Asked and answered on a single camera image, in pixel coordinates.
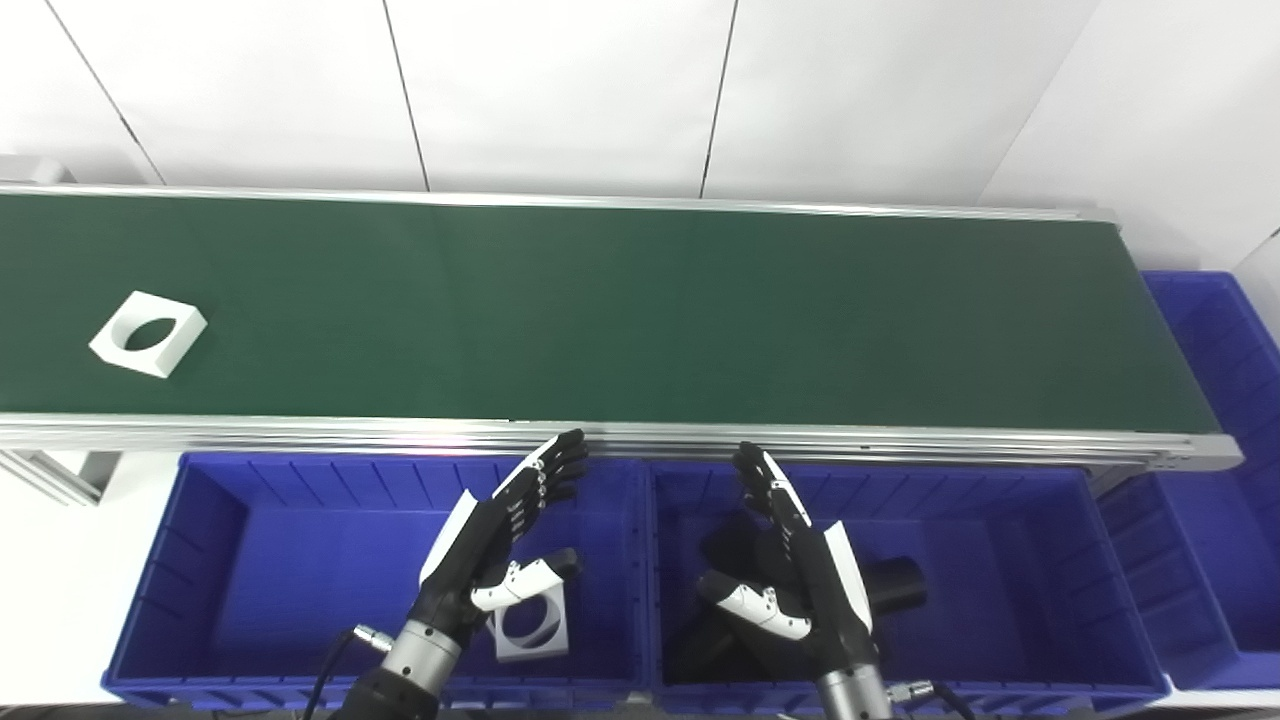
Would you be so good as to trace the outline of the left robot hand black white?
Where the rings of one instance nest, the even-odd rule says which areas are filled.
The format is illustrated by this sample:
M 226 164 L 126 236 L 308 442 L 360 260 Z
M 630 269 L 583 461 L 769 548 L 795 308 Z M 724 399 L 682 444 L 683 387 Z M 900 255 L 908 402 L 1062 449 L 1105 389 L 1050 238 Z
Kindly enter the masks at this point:
M 535 594 L 575 579 L 582 571 L 576 550 L 526 565 L 509 557 L 548 506 L 576 496 L 586 459 L 584 432 L 567 430 L 521 460 L 488 498 L 465 492 L 428 553 L 407 619 L 467 647 L 490 612 L 521 602 L 504 588 L 509 574 L 532 571 Z

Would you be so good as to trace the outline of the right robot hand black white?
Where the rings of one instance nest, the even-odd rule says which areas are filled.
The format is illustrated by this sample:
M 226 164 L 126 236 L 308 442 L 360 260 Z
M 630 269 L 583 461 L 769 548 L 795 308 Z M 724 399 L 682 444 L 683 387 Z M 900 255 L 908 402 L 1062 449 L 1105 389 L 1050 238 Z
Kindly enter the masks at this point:
M 732 464 L 746 505 L 780 533 L 794 583 L 762 585 L 708 570 L 698 593 L 749 626 L 801 647 L 815 676 L 878 666 L 869 594 L 847 534 L 814 528 L 794 483 L 759 445 L 740 442 Z

